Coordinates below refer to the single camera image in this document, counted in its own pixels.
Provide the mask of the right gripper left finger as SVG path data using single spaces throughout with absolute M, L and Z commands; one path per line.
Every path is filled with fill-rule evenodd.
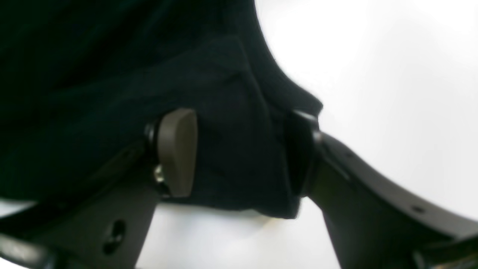
M 1 258 L 28 269 L 133 269 L 157 203 L 189 197 L 198 116 L 179 108 L 147 124 L 95 174 L 1 219 Z

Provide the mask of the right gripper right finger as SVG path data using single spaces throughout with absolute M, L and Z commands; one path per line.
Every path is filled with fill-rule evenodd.
M 287 116 L 292 190 L 321 210 L 342 269 L 476 269 L 477 222 L 374 170 L 318 119 Z

